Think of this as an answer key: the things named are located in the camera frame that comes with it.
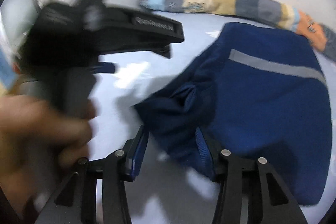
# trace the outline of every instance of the reflective stripe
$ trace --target reflective stripe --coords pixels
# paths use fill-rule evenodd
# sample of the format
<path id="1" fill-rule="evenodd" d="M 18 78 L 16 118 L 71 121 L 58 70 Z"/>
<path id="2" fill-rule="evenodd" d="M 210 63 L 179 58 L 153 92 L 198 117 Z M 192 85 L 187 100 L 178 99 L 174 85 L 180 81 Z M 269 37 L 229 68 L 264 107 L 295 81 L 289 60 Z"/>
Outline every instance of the reflective stripe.
<path id="1" fill-rule="evenodd" d="M 252 68 L 256 68 L 259 70 L 265 70 L 275 73 L 280 73 L 283 75 L 291 75 L 303 78 L 313 78 L 319 80 L 325 87 L 327 87 L 326 80 L 322 73 L 318 70 L 303 67 L 303 66 L 291 66 L 276 62 L 267 61 L 265 59 L 261 59 L 255 56 L 251 56 L 242 52 L 239 52 L 235 49 L 231 49 L 231 53 L 229 59 Z"/>

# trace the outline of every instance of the human hand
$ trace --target human hand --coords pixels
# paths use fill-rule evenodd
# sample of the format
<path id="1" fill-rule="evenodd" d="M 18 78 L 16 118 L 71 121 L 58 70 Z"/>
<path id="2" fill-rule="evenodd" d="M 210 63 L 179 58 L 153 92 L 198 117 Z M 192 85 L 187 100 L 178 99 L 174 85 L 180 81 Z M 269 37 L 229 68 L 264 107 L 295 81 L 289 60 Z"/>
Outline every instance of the human hand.
<path id="1" fill-rule="evenodd" d="M 95 117 L 90 101 L 86 113 L 85 119 L 70 118 L 33 97 L 0 98 L 0 186 L 19 215 L 36 194 L 33 174 L 25 162 L 25 143 L 37 138 L 48 144 L 64 145 L 58 164 L 69 168 L 89 154 L 87 143 L 92 129 L 88 120 Z"/>

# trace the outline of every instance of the blue garment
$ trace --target blue garment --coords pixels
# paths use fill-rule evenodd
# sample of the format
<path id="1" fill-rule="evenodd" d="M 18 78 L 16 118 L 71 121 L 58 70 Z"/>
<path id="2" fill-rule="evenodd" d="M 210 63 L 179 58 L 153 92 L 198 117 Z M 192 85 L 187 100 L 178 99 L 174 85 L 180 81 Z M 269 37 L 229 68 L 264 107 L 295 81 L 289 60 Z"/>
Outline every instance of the blue garment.
<path id="1" fill-rule="evenodd" d="M 231 59 L 234 50 L 257 61 L 305 67 L 321 79 L 242 64 Z M 214 176 L 200 127 L 205 128 L 241 157 L 265 157 L 298 203 L 312 205 L 322 196 L 331 156 L 331 110 L 323 80 L 305 37 L 227 23 L 183 73 L 135 109 L 159 145 L 181 164 Z"/>

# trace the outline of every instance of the orange fabric patch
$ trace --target orange fabric patch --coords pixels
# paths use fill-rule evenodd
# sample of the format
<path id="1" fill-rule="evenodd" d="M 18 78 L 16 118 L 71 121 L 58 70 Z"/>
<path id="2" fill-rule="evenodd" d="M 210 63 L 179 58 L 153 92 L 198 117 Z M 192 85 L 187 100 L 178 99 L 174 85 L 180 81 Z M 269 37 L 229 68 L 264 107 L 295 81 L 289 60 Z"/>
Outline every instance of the orange fabric patch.
<path id="1" fill-rule="evenodd" d="M 312 47 L 317 49 L 319 52 L 323 52 L 327 38 L 323 32 L 321 25 L 316 23 L 309 15 L 302 11 L 299 11 L 300 22 L 295 33 L 307 37 L 311 41 Z"/>

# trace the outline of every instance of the silver screw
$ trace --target silver screw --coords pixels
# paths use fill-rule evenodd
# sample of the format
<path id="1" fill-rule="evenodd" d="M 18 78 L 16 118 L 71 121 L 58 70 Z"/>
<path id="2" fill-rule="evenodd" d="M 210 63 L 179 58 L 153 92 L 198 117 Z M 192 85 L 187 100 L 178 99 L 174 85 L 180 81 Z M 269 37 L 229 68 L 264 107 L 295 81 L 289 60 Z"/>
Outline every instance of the silver screw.
<path id="1" fill-rule="evenodd" d="M 223 149 L 221 151 L 222 155 L 223 156 L 230 156 L 231 155 L 231 151 L 230 150 L 227 150 L 227 149 Z"/>
<path id="2" fill-rule="evenodd" d="M 124 150 L 121 150 L 121 149 L 119 149 L 119 150 L 117 150 L 117 151 L 114 152 L 114 154 L 115 154 L 117 157 L 121 157 L 121 156 L 123 156 L 124 153 L 125 153 Z"/>
<path id="3" fill-rule="evenodd" d="M 79 165 L 87 164 L 87 162 L 88 162 L 88 159 L 87 159 L 87 158 L 80 158 L 80 159 L 78 160 L 78 164 L 79 164 Z"/>
<path id="4" fill-rule="evenodd" d="M 267 163 L 267 160 L 266 160 L 265 158 L 263 158 L 263 157 L 260 157 L 260 158 L 258 159 L 258 162 L 261 163 L 261 164 L 266 164 L 266 163 Z"/>

